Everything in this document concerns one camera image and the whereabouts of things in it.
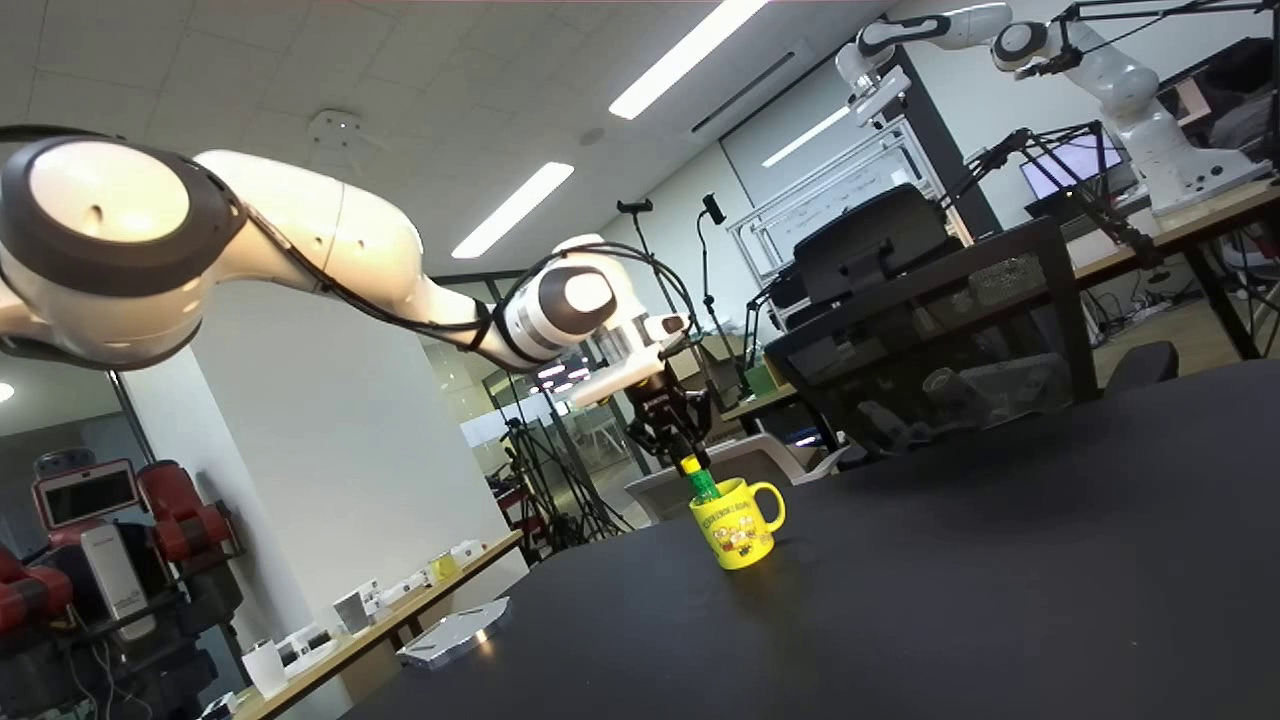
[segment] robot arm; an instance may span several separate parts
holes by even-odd
[[[243,158],[174,158],[106,138],[49,138],[5,165],[0,348],[143,367],[186,348],[226,281],[338,298],[376,322],[543,367],[608,330],[619,363],[575,387],[591,406],[662,374],[682,316],[649,322],[618,249],[569,241],[504,303],[433,286],[422,236],[388,202]]]
[[[1112,41],[1095,35],[1081,22],[1077,3],[1053,24],[1012,22],[1008,3],[973,3],[940,18],[867,24],[837,53],[837,71],[851,88],[861,116],[877,116],[903,94],[903,78],[884,68],[902,45],[915,41],[933,41],[940,48],[989,45],[999,71],[1021,81],[1065,71],[1077,88],[1095,98],[1106,130],[1124,145],[1150,187],[1157,225],[1183,220],[1188,209],[1205,211],[1205,202],[1216,194],[1267,177],[1267,165],[1253,165],[1235,150],[1193,150],[1157,101],[1160,78],[1124,57]]]
[[[877,116],[894,98],[909,88],[902,68],[884,71],[902,45],[933,41],[938,48],[975,48],[1012,24],[1012,8],[973,3],[938,18],[873,22],[851,45],[837,53],[837,71],[851,88],[861,116]]]

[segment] fluorescent light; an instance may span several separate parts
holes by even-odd
[[[540,202],[547,202],[565,182],[571,177],[571,165],[543,165],[536,168],[492,216],[486,216],[473,236],[465,236],[454,256],[477,262],[497,241],[504,241]]]
[[[791,145],[785,145],[779,153],[763,158],[761,168],[774,168],[779,161],[790,161],[798,150],[803,150],[810,142],[818,142],[819,133],[829,133],[831,125],[842,125],[849,116],[849,103],[837,110],[831,116],[818,122],[810,133],[801,133]]]
[[[623,88],[608,111],[636,122],[651,101],[662,101],[682,78],[689,78],[711,48],[719,48],[737,27],[743,27],[768,0],[723,0],[703,18],[668,57],[662,57],[634,88]]]

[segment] cable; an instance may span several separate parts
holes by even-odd
[[[133,693],[120,693],[133,708],[143,708],[143,720],[151,720],[156,717],[156,708],[147,705],[147,701],[139,701],[139,698],[133,698]]]
[[[656,262],[651,252],[642,252],[642,249],[634,249],[634,245],[605,241],[605,245],[587,245],[587,249],[551,252],[547,262],[562,262],[562,256],[618,256],[618,262],[649,265],[649,270],[656,271],[662,289],[676,292],[676,300],[686,303],[689,322],[697,322],[697,303],[694,303],[694,298],[689,298],[689,286],[686,286],[665,262]]]
[[[1138,35],[1138,34],[1150,34],[1150,27],[1163,24],[1163,22],[1170,22],[1170,12],[1160,12],[1160,18],[1154,18],[1154,22],[1138,24],[1138,27],[1128,27],[1128,34],[1122,34],[1122,35],[1109,35],[1109,41],[1100,41],[1100,45],[1092,45],[1092,48],[1081,48],[1081,57],[1092,57],[1092,53],[1100,53],[1100,48],[1112,48],[1112,45],[1122,45],[1122,41],[1128,41],[1128,35]]]
[[[628,211],[628,216],[634,216],[634,230],[636,230],[636,241],[642,241],[643,256],[651,256],[649,236],[643,236],[643,230],[642,230],[642,211]]]
[[[547,449],[543,439],[527,435],[527,445],[536,453],[543,453],[562,475],[569,482],[569,494],[575,496],[575,505],[585,510],[587,522],[605,524],[605,538],[634,529],[591,486],[591,475],[580,475],[575,470],[565,465],[565,457],[558,457],[558,449]]]
[[[359,308],[359,311],[370,311],[370,316],[376,316],[376,322],[386,322],[386,326],[414,330],[414,331],[433,331],[433,336],[480,331],[480,336],[473,336],[473,345],[486,339],[486,330],[487,330],[487,316],[486,316],[486,311],[480,311],[480,322],[465,322],[465,326],[422,326],[422,322],[406,322],[406,316],[391,316],[391,311],[370,303],[359,292],[345,289],[345,286],[333,281],[324,270],[316,270],[303,252],[297,252],[297,245],[291,245],[273,220],[265,220],[258,209],[249,209],[234,187],[226,187],[226,198],[227,198],[227,204],[234,204],[238,211],[243,211],[243,220],[249,220],[254,230],[261,230],[261,232],[275,245],[275,252],[284,252],[287,262],[297,262],[299,270],[309,270],[309,271],[316,275],[316,286],[319,286],[324,292],[342,298],[345,303],[353,303],[353,308]]]
[[[79,682],[72,654],[60,649],[60,657],[66,657],[66,664],[67,664],[67,677],[72,677],[77,693],[89,701],[89,711],[93,711],[93,717],[106,717],[101,701],[98,701],[98,698],[89,693],[89,683]]]
[[[1261,339],[1261,357],[1273,357],[1275,339],[1280,339],[1280,303],[1267,298],[1267,289],[1258,289],[1253,275],[1253,241],[1243,232],[1227,232],[1233,252],[1239,256],[1239,289],[1243,289],[1243,316],[1247,316],[1247,336]]]
[[[117,687],[117,673],[112,673],[112,660],[110,660],[110,654],[112,654],[110,645],[93,645],[93,649],[89,649],[89,657],[98,660],[98,669],[106,669],[106,682],[110,682],[110,705],[106,705],[106,720],[112,720],[112,708],[117,708],[117,693],[120,693],[120,687]]]
[[[697,232],[697,245],[702,245],[703,308],[710,308],[710,316],[711,316],[711,330],[718,330],[723,353],[732,357],[728,331],[723,331],[723,326],[719,326],[718,298],[711,298],[711,262],[710,262],[703,216],[710,216],[710,211],[697,211],[697,220],[694,220],[694,232]]]

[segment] lab equipment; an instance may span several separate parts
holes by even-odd
[[[20,590],[40,618],[24,613],[0,639],[0,717],[84,705],[120,720],[197,717],[217,682],[203,634],[220,628],[239,657],[227,628],[239,608],[234,522],[174,462],[133,472],[93,453],[40,462],[33,505],[49,548],[0,570],[0,605],[9,575],[40,579]]]
[[[1025,161],[1021,171],[1037,202],[1061,198],[1065,187],[1106,177],[1115,165],[1124,165],[1122,150],[1109,138],[1074,138],[1053,150],[1053,158],[1065,165],[1031,165]]]
[[[1133,171],[1150,187],[1157,225],[1180,225],[1211,211],[1216,202],[1264,187],[1273,165],[1247,161],[1239,150],[1195,150],[1176,116],[1157,101],[1160,78],[1083,24],[1081,3],[1050,24],[1012,22],[1008,3],[969,3],[938,18],[873,22],[837,53],[837,71],[851,88],[861,116],[877,116],[903,88],[903,71],[887,68],[902,45],[933,41],[940,48],[994,48],[999,71],[1070,78],[1100,101],[1106,130],[1133,158]]]

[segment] black table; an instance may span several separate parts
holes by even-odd
[[[1275,720],[1280,363],[790,494],[768,563],[694,522],[565,551],[492,654],[355,717]]]

